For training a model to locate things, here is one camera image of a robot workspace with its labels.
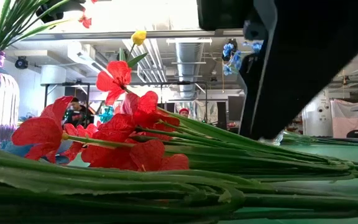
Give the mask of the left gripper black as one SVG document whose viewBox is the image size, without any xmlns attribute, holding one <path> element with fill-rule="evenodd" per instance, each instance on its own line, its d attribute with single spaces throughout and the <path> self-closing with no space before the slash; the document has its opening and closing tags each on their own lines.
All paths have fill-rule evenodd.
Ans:
<svg viewBox="0 0 358 224">
<path fill-rule="evenodd" d="M 35 12 L 37 17 L 40 18 L 40 20 L 43 23 L 48 23 L 52 21 L 57 21 L 63 18 L 63 12 L 69 12 L 69 11 L 84 11 L 85 7 L 83 4 L 85 3 L 85 0 L 69 0 L 65 4 L 62 4 L 57 8 L 58 12 L 49 12 L 48 14 L 41 16 L 47 9 L 50 8 L 48 4 L 41 5 L 37 11 Z"/>
</svg>

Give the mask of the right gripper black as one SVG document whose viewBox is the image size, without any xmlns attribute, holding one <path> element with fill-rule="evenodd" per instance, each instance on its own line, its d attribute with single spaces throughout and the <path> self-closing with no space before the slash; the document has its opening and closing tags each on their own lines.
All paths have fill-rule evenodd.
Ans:
<svg viewBox="0 0 358 224">
<path fill-rule="evenodd" d="M 199 0 L 203 30 L 242 29 L 267 45 L 250 121 L 274 138 L 358 54 L 358 1 Z"/>
</svg>

